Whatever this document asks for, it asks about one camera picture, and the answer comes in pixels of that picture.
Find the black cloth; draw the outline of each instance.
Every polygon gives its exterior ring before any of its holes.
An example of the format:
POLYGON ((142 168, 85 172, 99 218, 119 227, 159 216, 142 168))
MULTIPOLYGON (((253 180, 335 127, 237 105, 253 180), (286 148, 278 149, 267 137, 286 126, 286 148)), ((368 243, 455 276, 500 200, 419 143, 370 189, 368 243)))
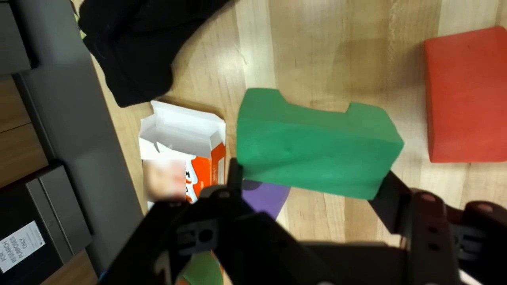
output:
POLYGON ((124 108, 169 92, 178 51, 226 2, 86 0, 80 29, 116 104, 124 108))

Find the purple object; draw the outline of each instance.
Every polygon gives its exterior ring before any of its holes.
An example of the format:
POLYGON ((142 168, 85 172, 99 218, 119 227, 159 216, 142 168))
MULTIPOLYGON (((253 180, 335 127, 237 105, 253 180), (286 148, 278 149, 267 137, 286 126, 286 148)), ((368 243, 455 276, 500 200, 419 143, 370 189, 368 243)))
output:
POLYGON ((276 219, 284 208, 291 187, 262 184, 254 181, 243 183, 243 199, 256 210, 265 211, 276 219))

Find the wooden floor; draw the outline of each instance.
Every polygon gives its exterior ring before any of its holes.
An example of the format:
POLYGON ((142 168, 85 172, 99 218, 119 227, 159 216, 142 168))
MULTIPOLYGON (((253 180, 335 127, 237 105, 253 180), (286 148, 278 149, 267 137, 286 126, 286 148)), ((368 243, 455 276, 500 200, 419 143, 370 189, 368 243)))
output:
MULTIPOLYGON (((498 24, 507 26, 507 0, 237 0, 184 47, 167 100, 224 116, 230 156, 248 88, 276 88, 318 110, 383 107, 406 142, 394 168, 405 183, 454 206, 507 206, 507 164, 433 165, 427 151, 422 43, 498 24)), ((105 97, 145 208, 137 137, 151 108, 119 110, 105 97)), ((316 192, 294 191, 280 222, 303 240, 397 243, 365 202, 316 192)))

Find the green sponge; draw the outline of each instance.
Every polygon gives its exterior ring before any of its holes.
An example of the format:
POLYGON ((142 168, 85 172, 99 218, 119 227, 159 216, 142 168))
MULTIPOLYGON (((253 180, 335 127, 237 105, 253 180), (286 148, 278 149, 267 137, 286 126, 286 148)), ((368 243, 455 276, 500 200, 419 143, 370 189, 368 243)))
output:
POLYGON ((194 256, 180 278, 189 285, 224 285, 221 263, 211 252, 194 256))
POLYGON ((329 113, 249 89, 240 110, 238 162, 251 181, 371 200, 403 145, 389 115, 362 104, 329 113))

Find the box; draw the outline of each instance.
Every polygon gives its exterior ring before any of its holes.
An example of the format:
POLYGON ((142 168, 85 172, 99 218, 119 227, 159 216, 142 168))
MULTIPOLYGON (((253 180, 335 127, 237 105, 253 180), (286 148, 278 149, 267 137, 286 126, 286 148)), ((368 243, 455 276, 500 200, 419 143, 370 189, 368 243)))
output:
POLYGON ((507 161, 507 31, 427 42, 432 162, 507 161))
POLYGON ((153 102, 142 121, 140 154, 150 206, 162 197, 196 203, 226 181, 226 123, 211 113, 153 102))

